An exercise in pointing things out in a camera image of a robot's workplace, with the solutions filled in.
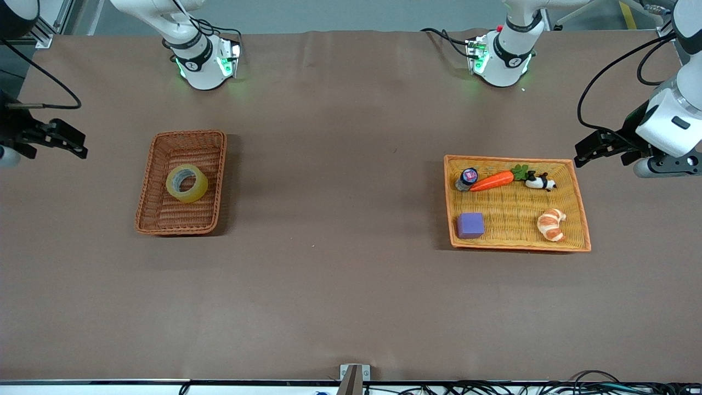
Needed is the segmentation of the clear yellowish tape roll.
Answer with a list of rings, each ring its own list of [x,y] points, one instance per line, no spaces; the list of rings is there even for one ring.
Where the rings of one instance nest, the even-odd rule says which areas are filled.
[[[166,177],[166,191],[176,200],[189,204],[203,198],[209,187],[209,180],[200,168],[191,164],[173,168]]]

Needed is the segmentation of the yellow wicker basket orange rim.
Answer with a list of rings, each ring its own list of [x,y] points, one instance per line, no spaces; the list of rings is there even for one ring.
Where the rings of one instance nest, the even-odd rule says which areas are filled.
[[[455,187],[460,173],[474,168],[480,178],[522,166],[536,175],[547,173],[556,188],[551,192],[529,188],[521,180],[485,191],[459,191]],[[592,249],[586,212],[576,171],[570,159],[534,159],[446,155],[443,159],[445,205],[449,238],[458,249],[515,250],[539,252],[589,252]],[[549,209],[566,216],[560,228],[562,241],[549,241],[537,229],[537,218]],[[484,234],[463,239],[458,234],[462,213],[481,213]]]

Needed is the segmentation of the brown wicker basket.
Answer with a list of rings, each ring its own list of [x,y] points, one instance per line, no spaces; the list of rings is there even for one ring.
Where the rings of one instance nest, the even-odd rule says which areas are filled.
[[[202,235],[214,230],[220,216],[227,136],[217,129],[163,132],[151,140],[135,213],[134,228],[144,235]],[[200,200],[182,203],[168,194],[173,168],[191,164],[209,180]]]

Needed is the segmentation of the black white panda figure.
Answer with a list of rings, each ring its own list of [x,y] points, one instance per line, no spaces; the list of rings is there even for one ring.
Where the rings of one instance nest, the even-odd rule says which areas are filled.
[[[528,171],[527,178],[524,183],[527,188],[532,189],[552,191],[553,189],[558,188],[557,183],[553,179],[549,178],[549,174],[547,172],[537,175],[535,171]]]

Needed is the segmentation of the toy croissant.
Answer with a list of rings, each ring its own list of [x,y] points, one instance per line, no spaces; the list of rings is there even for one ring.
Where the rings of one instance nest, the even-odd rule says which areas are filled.
[[[567,219],[567,215],[559,209],[545,210],[537,218],[537,229],[544,238],[551,242],[562,242],[566,236],[560,225]]]

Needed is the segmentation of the orange toy carrot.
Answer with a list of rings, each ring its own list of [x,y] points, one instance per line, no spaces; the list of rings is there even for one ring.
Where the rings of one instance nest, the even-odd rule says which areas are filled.
[[[510,170],[494,173],[489,177],[485,177],[481,180],[478,180],[469,188],[469,192],[479,192],[499,187],[505,187],[506,185],[509,185],[512,182],[525,180],[528,172],[529,165],[516,165]]]

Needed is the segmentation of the small bottle with pink lid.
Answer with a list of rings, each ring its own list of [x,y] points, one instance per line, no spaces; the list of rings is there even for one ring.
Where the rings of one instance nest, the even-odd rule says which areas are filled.
[[[479,173],[475,168],[464,168],[456,178],[454,187],[458,191],[469,191],[478,179]]]

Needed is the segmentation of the purple cube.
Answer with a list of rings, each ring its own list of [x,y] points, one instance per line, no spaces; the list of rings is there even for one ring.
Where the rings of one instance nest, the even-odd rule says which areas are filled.
[[[456,218],[456,234],[459,239],[477,239],[485,233],[483,213],[464,212]]]

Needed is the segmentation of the brown table cover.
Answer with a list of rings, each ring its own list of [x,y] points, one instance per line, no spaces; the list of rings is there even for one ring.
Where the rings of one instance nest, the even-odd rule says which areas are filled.
[[[444,155],[574,157],[576,105],[650,31],[544,33],[517,87],[417,32],[244,38],[191,89],[158,37],[57,37],[33,59],[85,133],[0,168],[0,379],[702,381],[702,177],[577,172],[592,251],[450,245]],[[138,233],[158,133],[227,136],[218,223]]]

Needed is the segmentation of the aluminium frame profile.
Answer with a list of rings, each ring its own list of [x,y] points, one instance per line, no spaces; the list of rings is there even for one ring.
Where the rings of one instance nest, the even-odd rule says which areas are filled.
[[[552,30],[668,30],[675,0],[587,0],[573,10],[549,9]]]
[[[30,35],[35,48],[49,48],[55,35],[67,32],[70,14],[77,0],[38,0],[38,20]]]

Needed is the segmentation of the grey metal table bracket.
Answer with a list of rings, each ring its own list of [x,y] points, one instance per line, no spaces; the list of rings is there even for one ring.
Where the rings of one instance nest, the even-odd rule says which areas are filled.
[[[367,395],[366,382],[371,380],[371,365],[340,365],[340,385],[336,395]]]

